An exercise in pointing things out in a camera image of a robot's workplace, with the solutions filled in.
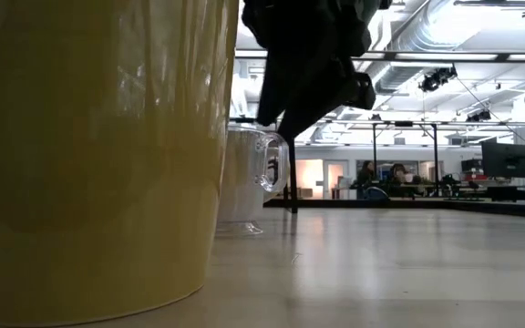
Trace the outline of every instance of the yellow container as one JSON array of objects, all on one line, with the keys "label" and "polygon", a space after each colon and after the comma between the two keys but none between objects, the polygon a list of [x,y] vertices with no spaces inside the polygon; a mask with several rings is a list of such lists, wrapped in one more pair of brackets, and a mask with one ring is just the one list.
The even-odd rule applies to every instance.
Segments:
[{"label": "yellow container", "polygon": [[204,282],[238,0],[0,0],[0,324]]}]

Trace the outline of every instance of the ceiling pipe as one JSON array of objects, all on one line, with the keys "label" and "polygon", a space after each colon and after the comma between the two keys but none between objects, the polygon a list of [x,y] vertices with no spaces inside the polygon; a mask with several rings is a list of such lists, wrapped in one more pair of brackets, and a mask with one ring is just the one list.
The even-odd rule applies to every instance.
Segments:
[{"label": "ceiling pipe", "polygon": [[[438,15],[453,7],[452,0],[427,0],[407,21],[392,35],[392,41],[387,51],[451,51],[461,46],[477,32],[475,29],[465,29],[462,36],[456,40],[437,40],[431,33],[435,27]],[[373,78],[376,93],[392,95],[415,75],[425,69],[422,66],[396,67],[389,63],[373,63],[366,73]]]}]

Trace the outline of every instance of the computer monitor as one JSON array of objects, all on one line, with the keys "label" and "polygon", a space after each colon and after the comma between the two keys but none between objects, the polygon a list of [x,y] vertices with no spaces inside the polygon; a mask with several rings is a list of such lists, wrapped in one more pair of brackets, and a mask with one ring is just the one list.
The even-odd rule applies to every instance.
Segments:
[{"label": "computer monitor", "polygon": [[483,174],[488,177],[525,178],[525,145],[481,143]]}]

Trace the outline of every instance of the ceiling duct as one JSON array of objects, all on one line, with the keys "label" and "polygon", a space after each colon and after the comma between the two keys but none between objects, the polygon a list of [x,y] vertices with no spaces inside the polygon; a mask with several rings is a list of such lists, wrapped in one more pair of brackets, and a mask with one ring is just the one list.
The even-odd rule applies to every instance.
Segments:
[{"label": "ceiling duct", "polygon": [[[455,15],[459,13],[455,13],[452,0],[429,0],[422,9],[409,18],[410,22],[406,25],[406,29],[398,37],[393,38],[386,50],[450,51],[461,46],[479,29],[472,24],[465,24],[466,27],[452,24],[451,22],[455,21]],[[418,64],[414,67],[406,65],[395,67],[386,62],[378,62],[370,65],[366,73],[373,78],[377,94],[390,95],[423,69],[424,67]]]}]

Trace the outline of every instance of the metal pole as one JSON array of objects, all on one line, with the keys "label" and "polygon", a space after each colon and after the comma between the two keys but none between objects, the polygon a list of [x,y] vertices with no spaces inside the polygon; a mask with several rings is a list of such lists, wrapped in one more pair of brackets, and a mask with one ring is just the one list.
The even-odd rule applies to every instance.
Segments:
[{"label": "metal pole", "polygon": [[437,196],[440,196],[440,192],[438,189],[438,184],[439,184],[438,170],[440,169],[440,167],[438,166],[437,124],[432,124],[431,127],[433,127],[433,142],[434,142],[434,151],[435,151],[435,190],[437,191]]},{"label": "metal pole", "polygon": [[[266,60],[266,50],[236,50],[236,59]],[[366,51],[353,56],[353,63],[363,61],[405,62],[405,63],[511,63],[525,64],[525,53],[513,51],[461,52],[461,51]]]},{"label": "metal pole", "polygon": [[289,138],[289,163],[291,164],[291,213],[296,214],[297,208],[297,168],[295,167],[295,139]]},{"label": "metal pole", "polygon": [[[274,121],[274,130],[276,132],[279,131],[279,122],[277,120]],[[287,209],[289,207],[289,184],[285,184],[283,188],[283,205]]]},{"label": "metal pole", "polygon": [[377,165],[376,165],[376,160],[377,160],[377,156],[376,156],[376,138],[377,138],[376,125],[377,124],[373,124],[372,125],[372,133],[373,133],[373,136],[374,136],[374,142],[373,142],[373,148],[374,148],[374,170],[376,170],[376,168],[377,168]]}]

